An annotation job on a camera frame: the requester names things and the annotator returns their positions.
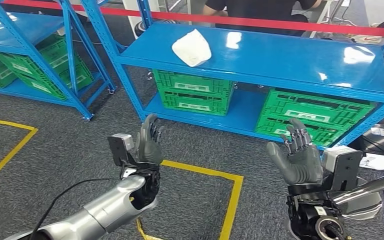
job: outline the yellow floor tape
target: yellow floor tape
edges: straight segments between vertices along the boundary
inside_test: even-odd
[[[145,240],[162,240],[161,238],[146,235],[144,230],[142,229],[142,222],[140,218],[136,218],[136,227],[137,230],[139,231],[140,235],[142,235],[143,239]]]
[[[0,170],[7,164],[18,151],[33,137],[33,135],[36,134],[38,131],[37,128],[34,128],[32,126],[27,126],[15,122],[10,122],[10,121],[2,121],[0,120],[0,124],[2,125],[8,125],[20,129],[27,129],[30,130],[30,132],[0,161]]]
[[[217,171],[209,168],[204,168],[200,166],[194,166],[194,165],[189,165],[189,164],[169,161],[169,160],[164,160],[161,163],[161,165],[177,168],[177,169],[183,169],[183,170],[196,172],[200,174],[206,174],[210,176],[222,177],[222,178],[233,181],[233,188],[230,195],[226,216],[224,217],[223,227],[221,228],[220,238],[219,238],[220,240],[228,240],[230,238],[233,222],[235,220],[236,209],[238,207],[239,196],[241,194],[241,188],[242,188],[242,183],[244,181],[244,177],[227,173],[227,172]],[[136,226],[137,226],[137,230],[142,235],[144,240],[162,240],[161,238],[146,235],[144,230],[142,229],[142,222],[140,221],[140,219],[136,220]]]

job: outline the sneaker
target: sneaker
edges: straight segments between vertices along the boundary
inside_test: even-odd
[[[381,36],[355,35],[351,39],[358,44],[380,44],[382,42]]]

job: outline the red barrier tape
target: red barrier tape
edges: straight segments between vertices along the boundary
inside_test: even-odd
[[[28,7],[45,8],[45,9],[61,9],[61,6],[56,2],[44,2],[44,1],[32,1],[32,0],[5,0],[3,3],[28,6]],[[84,11],[83,6],[81,5],[72,5],[72,7],[76,11]],[[103,14],[108,14],[108,15],[136,16],[136,17],[141,16],[139,11],[118,9],[118,8],[112,8],[112,7],[100,7],[100,11]],[[376,27],[343,26],[343,25],[333,25],[333,24],[277,21],[277,20],[264,20],[264,19],[226,17],[226,16],[204,16],[204,15],[197,15],[197,14],[155,12],[155,11],[152,12],[152,17],[159,18],[159,19],[177,20],[177,21],[243,25],[243,26],[251,26],[251,27],[318,31],[318,32],[340,33],[340,34],[362,34],[362,35],[369,35],[369,36],[384,37],[384,28],[376,28]]]

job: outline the black motor joint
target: black motor joint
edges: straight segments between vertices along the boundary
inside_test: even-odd
[[[290,230],[301,240],[348,240],[341,212],[325,193],[289,195]]]
[[[143,187],[131,194],[133,197],[131,203],[136,209],[142,209],[152,203],[160,190],[160,166],[152,163],[146,163],[146,165],[132,174],[145,178]]]

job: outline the gray carpet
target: gray carpet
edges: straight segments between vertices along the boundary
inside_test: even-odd
[[[116,39],[125,45],[132,41],[124,17],[106,19]],[[94,34],[91,37],[98,41]],[[120,85],[102,47],[96,48]],[[146,102],[153,83],[145,81],[144,69],[131,67],[129,71]],[[39,129],[0,172],[0,240],[33,228],[52,199],[72,184],[118,176],[106,137],[115,133],[135,135],[140,121],[121,86],[111,97],[104,92],[92,109],[96,109],[96,116],[87,122],[73,108],[0,95],[0,120]],[[167,159],[244,176],[230,239],[291,239],[285,225],[287,186],[267,156],[265,140],[168,120],[162,124],[166,126],[162,148]],[[23,134],[0,126],[0,159]],[[363,170],[361,174],[370,180],[382,173]],[[218,239],[232,182],[170,167],[161,169],[161,177],[160,204],[143,217],[146,233],[164,240]],[[54,206],[45,224],[74,213],[115,182],[85,183],[74,188]],[[384,240],[384,209],[369,221],[347,221],[347,229],[356,240]],[[130,224],[103,239],[141,237]]]

